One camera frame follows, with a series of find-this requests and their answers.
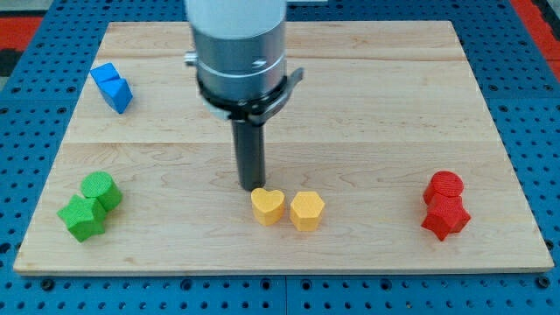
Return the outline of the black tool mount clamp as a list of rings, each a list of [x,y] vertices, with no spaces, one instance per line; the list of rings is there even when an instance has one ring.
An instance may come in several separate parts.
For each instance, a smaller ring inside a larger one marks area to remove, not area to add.
[[[256,99],[236,101],[220,98],[211,92],[199,77],[196,80],[203,104],[211,114],[224,121],[245,121],[255,126],[261,126],[284,108],[291,98],[295,86],[303,78],[304,69],[297,68],[289,76],[285,75],[280,83],[267,94]]]

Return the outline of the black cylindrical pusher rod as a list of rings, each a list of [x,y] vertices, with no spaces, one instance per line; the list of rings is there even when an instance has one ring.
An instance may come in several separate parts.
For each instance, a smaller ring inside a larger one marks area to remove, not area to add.
[[[245,191],[265,184],[263,126],[245,121],[232,121],[234,151],[240,186]]]

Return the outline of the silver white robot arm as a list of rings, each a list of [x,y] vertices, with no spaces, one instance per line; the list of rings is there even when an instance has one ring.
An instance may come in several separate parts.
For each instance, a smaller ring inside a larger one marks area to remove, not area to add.
[[[287,72],[285,0],[186,0],[203,104],[231,122],[237,171],[246,191],[264,186],[263,126],[303,79]]]

